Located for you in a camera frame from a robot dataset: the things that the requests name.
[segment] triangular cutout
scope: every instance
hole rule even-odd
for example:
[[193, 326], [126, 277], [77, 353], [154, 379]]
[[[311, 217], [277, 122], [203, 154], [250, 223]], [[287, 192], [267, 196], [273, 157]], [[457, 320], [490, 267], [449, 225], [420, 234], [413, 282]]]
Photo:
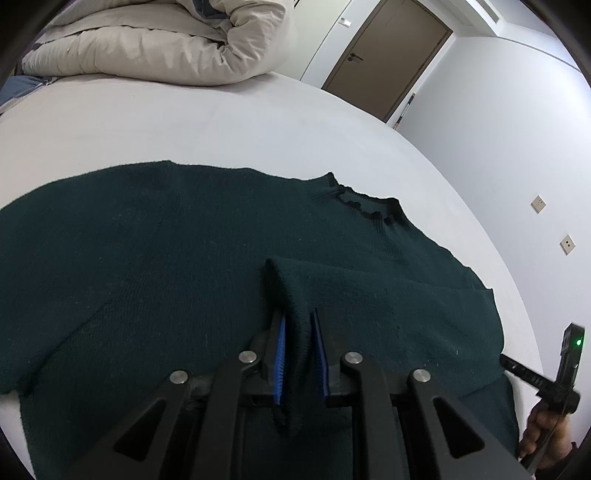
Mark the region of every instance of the triangular cutout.
[[439, 417], [449, 452], [454, 458], [462, 458], [469, 453], [484, 448], [484, 441], [460, 418], [442, 398], [435, 398], [433, 406]]
[[166, 409], [166, 400], [158, 400], [148, 411], [117, 440], [113, 449], [133, 460], [142, 462], [145, 460], [152, 445], [152, 440], [156, 434], [156, 429], [160, 424], [164, 410]]

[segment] door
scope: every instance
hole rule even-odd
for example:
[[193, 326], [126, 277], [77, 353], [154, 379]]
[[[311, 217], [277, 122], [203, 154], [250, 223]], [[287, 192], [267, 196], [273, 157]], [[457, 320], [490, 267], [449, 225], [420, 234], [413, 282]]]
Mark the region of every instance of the door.
[[323, 90], [387, 121], [452, 31], [413, 0], [383, 0]]

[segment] sweater sleeve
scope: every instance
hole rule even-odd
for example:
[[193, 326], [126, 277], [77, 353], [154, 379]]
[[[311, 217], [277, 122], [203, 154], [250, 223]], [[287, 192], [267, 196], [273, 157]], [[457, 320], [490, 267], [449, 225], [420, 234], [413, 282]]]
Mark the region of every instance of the sweater sleeve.
[[567, 464], [570, 462], [570, 459], [573, 457], [576, 451], [577, 444], [573, 442], [573, 449], [566, 457], [564, 457], [556, 465], [553, 465], [549, 468], [544, 468], [543, 470], [536, 470], [535, 480], [556, 480], [558, 476], [562, 473], [562, 471], [566, 468]]

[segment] air vent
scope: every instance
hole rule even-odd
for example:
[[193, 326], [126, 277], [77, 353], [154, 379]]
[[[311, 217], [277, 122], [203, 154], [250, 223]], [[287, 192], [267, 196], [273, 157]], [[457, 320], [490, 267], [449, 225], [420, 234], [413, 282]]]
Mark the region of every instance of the air vent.
[[492, 18], [492, 21], [494, 23], [499, 22], [499, 15], [496, 14], [496, 12], [486, 2], [486, 0], [476, 0], [476, 2], [478, 2], [478, 5], [480, 5], [485, 10], [485, 12], [488, 14], [488, 16]]

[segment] wall outlet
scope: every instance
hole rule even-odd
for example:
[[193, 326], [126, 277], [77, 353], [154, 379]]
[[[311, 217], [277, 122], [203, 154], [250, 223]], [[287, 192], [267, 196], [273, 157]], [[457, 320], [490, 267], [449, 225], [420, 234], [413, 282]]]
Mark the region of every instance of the wall outlet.
[[560, 246], [562, 247], [562, 250], [564, 250], [565, 255], [568, 255], [573, 251], [574, 242], [570, 235], [567, 235], [563, 238], [563, 240], [560, 242]]
[[546, 206], [546, 202], [542, 200], [540, 195], [538, 195], [533, 202], [531, 202], [531, 207], [535, 210], [536, 213], [540, 213], [543, 208]]

